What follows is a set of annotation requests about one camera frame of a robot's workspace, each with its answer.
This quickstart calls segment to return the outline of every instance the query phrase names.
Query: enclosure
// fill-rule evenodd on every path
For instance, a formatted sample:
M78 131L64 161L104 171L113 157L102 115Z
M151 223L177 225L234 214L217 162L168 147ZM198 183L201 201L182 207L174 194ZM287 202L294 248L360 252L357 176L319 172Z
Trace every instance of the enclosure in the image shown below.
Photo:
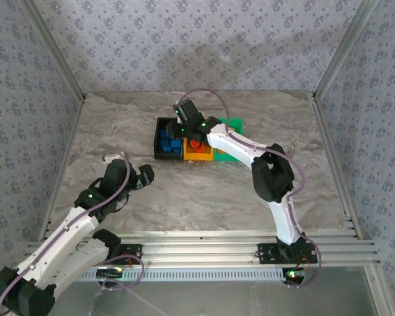
M287 292L264 275L280 266L255 261L276 227L245 165L155 159L157 118L195 88L303 169L295 212L323 254L312 288ZM210 92L190 99L226 117ZM167 315L395 315L395 1L0 1L0 270L51 235L109 149L155 180L100 227L144 245L149 273L192 275L137 286ZM89 271L52 314L153 315L131 295Z

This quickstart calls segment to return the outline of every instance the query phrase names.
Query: red object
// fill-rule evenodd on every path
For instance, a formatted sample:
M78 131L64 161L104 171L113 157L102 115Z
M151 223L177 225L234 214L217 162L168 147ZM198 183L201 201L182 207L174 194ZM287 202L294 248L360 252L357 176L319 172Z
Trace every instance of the red object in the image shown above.
M201 153L202 151L205 150L205 145L203 145L201 142L190 140L189 144L198 153Z

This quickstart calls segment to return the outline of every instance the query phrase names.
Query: blue block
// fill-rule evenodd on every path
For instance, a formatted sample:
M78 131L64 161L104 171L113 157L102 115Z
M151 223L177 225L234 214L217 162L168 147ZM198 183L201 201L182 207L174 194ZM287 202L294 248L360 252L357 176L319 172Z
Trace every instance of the blue block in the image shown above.
M159 143L161 147L170 147L170 142L168 140L161 140Z
M169 135L167 134L166 130L159 130L159 136L161 137L161 139L166 139L169 137Z
M171 147L181 148L182 147L182 141L181 140L172 140L171 141Z

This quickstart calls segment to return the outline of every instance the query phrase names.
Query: wall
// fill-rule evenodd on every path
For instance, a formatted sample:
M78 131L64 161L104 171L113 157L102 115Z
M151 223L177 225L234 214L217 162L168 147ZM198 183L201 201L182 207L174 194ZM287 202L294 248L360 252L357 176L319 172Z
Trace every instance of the wall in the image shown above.
M0 0L0 269L38 237L78 105L16 0Z
M35 0L84 92L314 90L359 0Z
M395 1L379 1L321 103L395 293Z

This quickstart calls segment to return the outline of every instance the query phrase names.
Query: gray marble tabletop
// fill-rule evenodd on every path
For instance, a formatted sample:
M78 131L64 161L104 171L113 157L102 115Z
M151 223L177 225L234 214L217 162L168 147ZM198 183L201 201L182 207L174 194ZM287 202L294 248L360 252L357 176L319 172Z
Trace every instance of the gray marble tabletop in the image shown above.
M344 212L332 179L313 110L302 92L221 92L232 117L244 123L244 135L262 144L280 144L307 177L295 198L305 229L338 228ZM113 232L140 230L274 230L266 203L253 190L251 172L237 162L161 161L153 158L157 117L173 117L182 92L88 94L50 229L67 215L78 194L105 172L101 155L127 153L135 168L149 163L152 185L132 192L128 204L101 224ZM213 95L192 94L204 115L225 117ZM297 172L294 186L300 185Z

